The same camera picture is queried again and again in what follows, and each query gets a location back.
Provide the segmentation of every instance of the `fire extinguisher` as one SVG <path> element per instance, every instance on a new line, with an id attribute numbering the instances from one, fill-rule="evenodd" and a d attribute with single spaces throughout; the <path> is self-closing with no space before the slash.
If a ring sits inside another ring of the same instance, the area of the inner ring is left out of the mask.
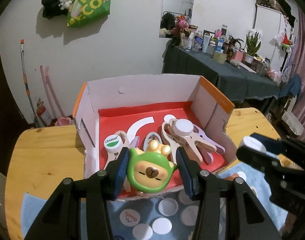
<path id="1" fill-rule="evenodd" d="M 45 126 L 49 126 L 51 123 L 51 117 L 49 112 L 47 111 L 46 107 L 44 106 L 44 102 L 41 99 L 38 99 L 37 102 L 37 112 L 36 114 L 41 118 L 43 124 Z"/>

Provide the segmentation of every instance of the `table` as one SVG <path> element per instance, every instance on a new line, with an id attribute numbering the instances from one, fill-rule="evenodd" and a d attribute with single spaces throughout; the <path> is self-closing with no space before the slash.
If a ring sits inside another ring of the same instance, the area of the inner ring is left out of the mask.
<path id="1" fill-rule="evenodd" d="M 279 138 L 255 108 L 234 109 L 226 130 L 236 146 L 253 132 Z M 23 239 L 20 211 L 24 193 L 48 199 L 63 178 L 82 179 L 83 152 L 74 125 L 27 130 L 20 135 L 10 161 L 5 192 L 6 222 L 11 240 Z"/>
<path id="2" fill-rule="evenodd" d="M 234 103 L 242 103 L 245 99 L 277 99 L 280 92 L 279 87 L 266 77 L 227 62 L 220 64 L 210 54 L 186 51 L 178 46 L 168 47 L 163 73 L 202 75 Z"/>

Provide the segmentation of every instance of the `white cardboard box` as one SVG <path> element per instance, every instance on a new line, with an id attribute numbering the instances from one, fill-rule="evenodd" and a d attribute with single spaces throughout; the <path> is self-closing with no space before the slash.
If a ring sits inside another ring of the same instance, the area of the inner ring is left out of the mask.
<path id="1" fill-rule="evenodd" d="M 99 170 L 99 109 L 186 101 L 193 101 L 191 109 L 206 135 L 226 149 L 226 162 L 234 161 L 237 149 L 225 129 L 234 104 L 204 77 L 184 74 L 120 76 L 84 83 L 78 95 L 73 118 L 85 146 L 84 178 Z"/>

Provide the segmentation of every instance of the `mop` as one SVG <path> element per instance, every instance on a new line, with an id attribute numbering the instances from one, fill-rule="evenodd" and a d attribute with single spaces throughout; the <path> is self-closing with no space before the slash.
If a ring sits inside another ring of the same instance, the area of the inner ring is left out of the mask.
<path id="1" fill-rule="evenodd" d="M 29 91 L 29 88 L 28 88 L 28 82 L 27 82 L 26 71 L 25 71 L 25 64 L 24 64 L 24 61 L 23 61 L 23 39 L 20 41 L 20 52 L 21 52 L 21 66 L 22 66 L 23 82 L 25 83 L 27 96 L 29 98 L 30 106 L 31 106 L 31 109 L 32 109 L 33 114 L 34 114 L 35 125 L 36 125 L 36 127 L 41 127 L 41 125 L 39 123 L 39 120 L 38 120 L 38 117 L 36 115 L 35 108 L 33 107 L 33 103 L 32 103 L 31 97 L 30 97 L 30 91 Z"/>
<path id="2" fill-rule="evenodd" d="M 69 117 L 65 116 L 65 114 L 64 114 L 64 112 L 63 112 L 63 110 L 62 110 L 62 108 L 60 106 L 59 100 L 58 100 L 58 98 L 56 96 L 56 93 L 54 92 L 54 88 L 53 88 L 53 86 L 51 84 L 51 81 L 50 81 L 50 78 L 49 78 L 49 75 L 48 75 L 48 70 L 49 70 L 49 67 L 46 66 L 45 73 L 44 73 L 43 67 L 40 66 L 42 82 L 44 83 L 45 92 L 46 92 L 47 99 L 48 99 L 48 102 L 49 102 L 49 105 L 50 105 L 50 108 L 51 108 L 51 112 L 53 113 L 54 117 L 57 119 L 57 122 L 56 122 L 55 126 L 58 126 L 58 125 L 59 126 L 69 125 L 69 124 L 71 124 L 71 119 Z M 52 103 L 52 100 L 51 100 L 51 97 L 50 97 L 47 85 L 49 87 L 51 95 L 54 98 L 54 101 L 55 101 L 55 103 L 57 105 L 57 108 L 59 109 L 61 117 L 58 117 L 57 114 L 56 114 L 56 111 L 54 110 L 54 105 Z"/>

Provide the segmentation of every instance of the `blue towel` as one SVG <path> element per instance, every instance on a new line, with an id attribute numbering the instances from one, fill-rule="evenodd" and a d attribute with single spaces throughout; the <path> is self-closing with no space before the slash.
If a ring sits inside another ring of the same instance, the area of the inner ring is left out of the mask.
<path id="1" fill-rule="evenodd" d="M 289 80 L 289 82 L 280 92 L 278 99 L 289 96 L 290 94 L 292 94 L 294 97 L 298 95 L 298 98 L 301 96 L 301 78 L 297 73 Z"/>
<path id="2" fill-rule="evenodd" d="M 264 174 L 259 172 L 250 166 L 239 163 L 229 170 L 219 174 L 220 178 L 225 178 L 232 174 L 235 174 L 239 171 L 243 171 L 247 177 L 247 184 L 249 186 L 254 186 L 258 193 L 258 199 L 267 211 L 268 215 L 274 222 L 277 229 L 280 229 L 283 223 L 285 222 L 287 211 L 272 204 L 269 201 L 269 197 L 271 195 L 269 185 L 264 180 Z M 158 235 L 156 233 L 153 234 L 151 240 L 187 240 L 188 236 L 195 229 L 195 227 L 188 227 L 181 223 L 180 221 L 180 213 L 181 211 L 187 207 L 179 202 L 178 200 L 178 192 L 169 193 L 163 196 L 159 196 L 151 199 L 140 199 L 135 201 L 108 201 L 108 211 L 110 216 L 111 229 L 115 236 L 116 240 L 135 240 L 132 235 L 133 227 L 128 227 L 123 225 L 120 222 L 119 216 L 120 213 L 125 209 L 134 209 L 140 214 L 140 222 L 152 225 L 153 221 L 156 218 L 164 217 L 158 211 L 158 205 L 163 198 L 173 198 L 177 200 L 179 209 L 178 212 L 171 216 L 167 217 L 172 223 L 172 230 L 166 235 Z M 32 222 L 38 215 L 39 211 L 46 203 L 45 199 L 37 198 L 28 193 L 25 193 L 22 206 L 21 206 L 21 229 L 23 237 L 26 236 Z M 193 205 L 199 206 L 199 201 L 193 203 Z M 82 203 L 81 205 L 81 239 L 87 240 L 86 234 L 86 204 Z M 220 210 L 220 224 L 222 226 L 222 232 L 219 235 L 219 240 L 224 240 L 225 238 L 225 220 L 226 220 L 226 205 Z"/>

